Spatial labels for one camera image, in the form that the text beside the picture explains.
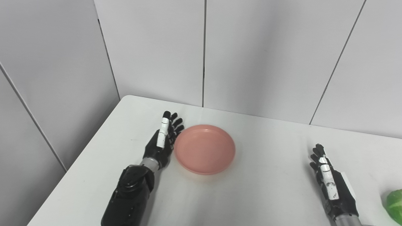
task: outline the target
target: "green vegetable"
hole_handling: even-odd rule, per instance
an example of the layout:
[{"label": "green vegetable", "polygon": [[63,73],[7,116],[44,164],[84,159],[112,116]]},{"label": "green vegetable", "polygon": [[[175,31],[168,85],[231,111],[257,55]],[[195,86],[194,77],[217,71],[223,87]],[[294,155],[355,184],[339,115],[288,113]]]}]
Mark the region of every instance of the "green vegetable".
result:
[{"label": "green vegetable", "polygon": [[402,189],[391,192],[387,196],[388,214],[400,225],[402,225]]}]

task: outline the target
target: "white wall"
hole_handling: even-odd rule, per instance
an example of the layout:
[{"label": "white wall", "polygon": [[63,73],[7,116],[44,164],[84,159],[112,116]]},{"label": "white wall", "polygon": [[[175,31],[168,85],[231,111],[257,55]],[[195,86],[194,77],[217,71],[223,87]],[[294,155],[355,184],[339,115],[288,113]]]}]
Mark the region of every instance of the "white wall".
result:
[{"label": "white wall", "polygon": [[401,9],[366,2],[313,125],[402,138]]},{"label": "white wall", "polygon": [[120,96],[202,104],[204,0],[95,0]]},{"label": "white wall", "polygon": [[0,225],[27,225],[63,175],[0,70]]},{"label": "white wall", "polygon": [[309,123],[363,0],[208,0],[205,107]]},{"label": "white wall", "polygon": [[93,1],[0,1],[0,62],[69,168],[119,101]]}]

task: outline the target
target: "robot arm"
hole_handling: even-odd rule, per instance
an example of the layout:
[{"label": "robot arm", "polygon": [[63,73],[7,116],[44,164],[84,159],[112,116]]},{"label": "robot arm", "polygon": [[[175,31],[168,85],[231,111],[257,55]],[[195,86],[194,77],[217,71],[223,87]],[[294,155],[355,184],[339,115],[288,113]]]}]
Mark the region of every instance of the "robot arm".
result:
[{"label": "robot arm", "polygon": [[340,172],[334,170],[326,157],[324,147],[317,144],[311,155],[310,166],[316,173],[318,185],[325,198],[325,211],[337,226],[362,226],[356,201]]},{"label": "robot arm", "polygon": [[123,170],[109,204],[103,214],[102,226],[138,226],[141,223],[150,193],[154,189],[154,173],[164,168],[169,160],[177,136],[184,129],[177,113],[165,111],[161,128],[145,146],[139,165]]}]

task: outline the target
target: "tabletop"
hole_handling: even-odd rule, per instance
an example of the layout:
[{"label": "tabletop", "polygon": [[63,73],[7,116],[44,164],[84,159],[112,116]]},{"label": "tabletop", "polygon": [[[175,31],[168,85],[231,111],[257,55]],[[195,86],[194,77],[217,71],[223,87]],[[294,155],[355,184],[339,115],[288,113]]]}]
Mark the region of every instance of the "tabletop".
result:
[{"label": "tabletop", "polygon": [[397,226],[386,195],[402,188],[402,140],[125,96],[28,226],[99,226],[122,170],[139,164],[164,111],[186,127],[227,131],[236,156],[225,171],[197,175],[174,155],[156,175],[142,225],[329,226],[309,155],[320,143],[346,172],[363,224]]}]

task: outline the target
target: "pink plastic bowl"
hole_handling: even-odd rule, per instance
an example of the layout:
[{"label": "pink plastic bowl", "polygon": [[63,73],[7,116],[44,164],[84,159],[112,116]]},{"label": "pink plastic bowl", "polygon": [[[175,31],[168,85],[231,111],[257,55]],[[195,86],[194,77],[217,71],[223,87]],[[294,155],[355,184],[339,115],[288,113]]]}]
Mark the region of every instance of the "pink plastic bowl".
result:
[{"label": "pink plastic bowl", "polygon": [[235,145],[223,129],[195,125],[185,129],[174,144],[174,155],[187,170],[211,175],[222,172],[233,161]]}]

